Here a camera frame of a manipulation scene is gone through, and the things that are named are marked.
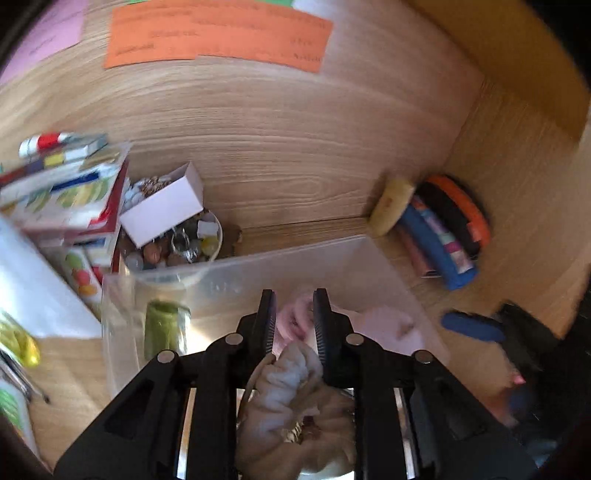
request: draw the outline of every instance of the blue object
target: blue object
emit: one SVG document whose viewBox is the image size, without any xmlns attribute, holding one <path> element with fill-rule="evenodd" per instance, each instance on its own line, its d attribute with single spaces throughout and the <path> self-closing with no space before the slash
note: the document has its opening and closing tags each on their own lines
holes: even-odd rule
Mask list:
<svg viewBox="0 0 591 480">
<path fill-rule="evenodd" d="M 463 312 L 447 312 L 441 319 L 446 330 L 461 333 L 483 342 L 504 342 L 505 332 L 502 324 L 482 315 L 469 315 Z"/>
<path fill-rule="evenodd" d="M 441 244 L 439 237 L 431 230 L 415 207 L 412 205 L 407 206 L 400 217 L 400 224 L 411 234 L 417 246 L 433 265 L 433 268 L 443 277 L 443 281 L 449 290 L 462 288 L 474 280 L 478 269 L 473 267 L 464 273 L 458 273 L 456 264 Z"/>
<path fill-rule="evenodd" d="M 52 192 L 58 192 L 59 190 L 69 189 L 70 187 L 74 187 L 76 185 L 82 185 L 83 183 L 90 183 L 91 181 L 95 181 L 99 179 L 98 172 L 88 173 L 86 175 L 82 175 L 80 177 L 76 177 L 75 179 L 71 179 L 68 181 L 63 181 L 62 183 L 56 183 L 52 188 Z"/>
</svg>

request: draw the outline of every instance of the small box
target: small box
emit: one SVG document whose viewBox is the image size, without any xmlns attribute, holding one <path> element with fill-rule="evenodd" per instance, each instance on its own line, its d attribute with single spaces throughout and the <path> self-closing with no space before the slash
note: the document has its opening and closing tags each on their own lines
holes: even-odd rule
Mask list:
<svg viewBox="0 0 591 480">
<path fill-rule="evenodd" d="M 138 248 L 203 210 L 203 182 L 192 163 L 167 176 L 170 185 L 121 215 L 121 225 Z"/>
</svg>

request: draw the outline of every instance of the pink paper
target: pink paper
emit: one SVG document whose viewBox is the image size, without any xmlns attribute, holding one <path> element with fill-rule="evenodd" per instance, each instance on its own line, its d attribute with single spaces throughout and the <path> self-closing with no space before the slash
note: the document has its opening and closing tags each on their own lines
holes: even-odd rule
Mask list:
<svg viewBox="0 0 591 480">
<path fill-rule="evenodd" d="M 50 55 L 76 45 L 82 36 L 88 0 L 58 0 L 18 46 L 0 76 L 0 85 L 26 72 Z"/>
</svg>

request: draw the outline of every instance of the orange bracelet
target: orange bracelet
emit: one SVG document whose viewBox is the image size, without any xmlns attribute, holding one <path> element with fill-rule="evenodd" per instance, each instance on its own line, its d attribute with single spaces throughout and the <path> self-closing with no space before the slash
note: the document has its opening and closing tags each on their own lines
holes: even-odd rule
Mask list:
<svg viewBox="0 0 591 480">
<path fill-rule="evenodd" d="M 462 211 L 468 219 L 468 230 L 475 242 L 480 243 L 484 248 L 491 242 L 491 229 L 488 226 L 482 212 L 478 209 L 470 196 L 464 192 L 453 180 L 442 175 L 433 175 L 427 179 L 427 182 L 434 184 L 442 190 L 453 203 Z"/>
</svg>

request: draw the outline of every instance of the paper sheet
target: paper sheet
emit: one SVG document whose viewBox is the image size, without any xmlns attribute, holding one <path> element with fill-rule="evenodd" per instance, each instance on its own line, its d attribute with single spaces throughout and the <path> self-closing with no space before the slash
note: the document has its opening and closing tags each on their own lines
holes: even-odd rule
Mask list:
<svg viewBox="0 0 591 480">
<path fill-rule="evenodd" d="M 18 46 L 0 76 L 0 85 L 50 55 L 76 45 L 82 36 L 86 4 L 87 0 L 58 0 L 50 7 Z"/>
<path fill-rule="evenodd" d="M 318 72 L 332 22 L 250 0 L 151 0 L 113 10 L 105 67 L 198 55 Z"/>
</svg>

